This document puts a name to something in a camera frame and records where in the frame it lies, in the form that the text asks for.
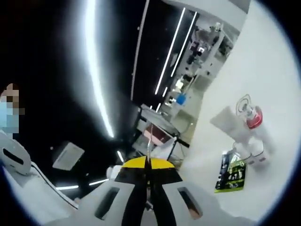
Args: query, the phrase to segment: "person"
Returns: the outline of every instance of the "person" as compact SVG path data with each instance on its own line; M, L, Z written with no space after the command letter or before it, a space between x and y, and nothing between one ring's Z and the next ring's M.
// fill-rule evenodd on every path
M19 132L19 115L24 110L19 108L19 88L11 83L0 95L0 129L10 138Z

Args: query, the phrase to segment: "ceiling light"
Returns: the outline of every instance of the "ceiling light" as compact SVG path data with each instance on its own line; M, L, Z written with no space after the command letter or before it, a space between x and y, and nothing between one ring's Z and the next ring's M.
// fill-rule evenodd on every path
M180 54L179 54L179 56L178 56L177 61L175 62L175 65L174 65L173 71L171 72L170 77L173 77L173 75L174 75L175 69L177 68L177 65L178 65L178 63L179 63L179 60L180 60L181 55L182 55L182 53L183 53L183 50L184 50L184 48L185 48L187 39L188 39L188 37L189 37L190 31L191 31L191 29L192 29L192 26L193 26L193 23L194 23L196 17L197 17L197 12L195 12L195 14L194 14L194 16L193 16L193 19L192 19L192 22L191 22L191 24L190 24L190 27L189 27L188 33L187 33L187 35L186 35L186 38L185 38L185 40L184 40L182 49L181 49L181 51L180 51Z
M66 186L66 187L56 187L57 190L69 190L69 189L75 189L78 188L78 185L74 185L74 186Z
M164 97L164 96L165 96L165 94L166 94L166 91L167 91L167 87L165 87L165 90L164 90L164 92L163 92L163 95L162 95L162 97Z
M122 162L124 162L124 159L122 158L122 155L121 155L120 151L117 151L117 154L118 154L120 160L121 160Z
M108 181L108 180L109 180L109 179L107 178L107 179L104 179L104 180L95 181L95 182L90 183L89 185L92 186L92 185L101 184L101 183L106 182L106 181Z
M156 109L156 112L159 111L160 106L161 106L161 103L158 104L158 107L157 107L157 109Z
M175 38L177 37L178 31L179 31L179 27L180 27L181 21L182 21L182 19L183 19L183 15L184 15L185 9L186 9L186 8L183 8L183 10L182 10L182 14L181 14L181 16L180 16L180 20L179 20L178 26L177 26L177 28L176 28L176 30L175 30L174 38L173 38L173 41L171 42L171 46L170 46L169 52L168 52L168 54L167 54L166 61L165 61L165 64L164 64L162 73L161 73L161 75L160 75L159 82L158 82L158 84L157 84L157 88L156 88L156 91L155 91L155 95L158 93L158 90L159 90L159 87L160 87L160 84L161 84L161 81L162 81L162 77L163 77L163 74L164 74L164 72L165 72L165 69L166 69L166 66L167 66L167 63L168 63L170 54L171 54L171 50L173 49L173 46L174 46Z
M97 46L96 46L96 33L95 33L95 9L96 9L96 0L87 1L87 11L85 19L85 36L86 36L86 48L87 48L87 59L90 76L92 78L94 96L98 108L100 109L101 116L103 118L104 125L106 130L111 138L114 137L112 126L109 122L109 116L105 109L105 104L103 100L103 94L101 90L101 84L99 81L99 66L98 66L98 57L97 57Z

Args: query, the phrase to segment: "black ceiling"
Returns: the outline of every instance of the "black ceiling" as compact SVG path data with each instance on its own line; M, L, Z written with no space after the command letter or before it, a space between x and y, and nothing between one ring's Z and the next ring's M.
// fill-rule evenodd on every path
M96 52L102 94L114 131L109 138L97 107L85 51L85 8L88 0L7 1L2 10L1 88L20 88L25 115L16 139L55 184L79 184L83 196L89 181L105 177L127 152L135 134L137 108L130 102L135 48L144 0L98 0ZM139 52L134 102L156 105L153 95L182 9L151 0ZM186 12L173 53L180 52L193 14ZM164 76L159 93L169 76ZM52 168L54 151L71 141L85 150L72 171Z

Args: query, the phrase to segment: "white wall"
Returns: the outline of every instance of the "white wall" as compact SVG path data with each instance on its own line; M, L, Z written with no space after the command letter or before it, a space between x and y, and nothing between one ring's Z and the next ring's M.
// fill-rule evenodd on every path
M166 3L186 7L205 16L215 16L241 31L246 13L228 0L164 0Z
M296 61L276 21L255 1L225 65L204 95L189 155L180 170L234 216L261 219L276 204L299 157L301 86ZM235 109L250 94L263 110L264 123L276 142L271 165L262 172L247 169L242 191L214 194L221 154L233 140L209 123L225 106Z

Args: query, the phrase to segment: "blue face mask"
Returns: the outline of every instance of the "blue face mask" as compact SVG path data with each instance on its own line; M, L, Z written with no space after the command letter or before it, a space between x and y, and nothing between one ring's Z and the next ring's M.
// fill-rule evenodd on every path
M0 129L10 138L13 133L19 133L19 113L13 109L13 103L6 102L5 97L0 98Z

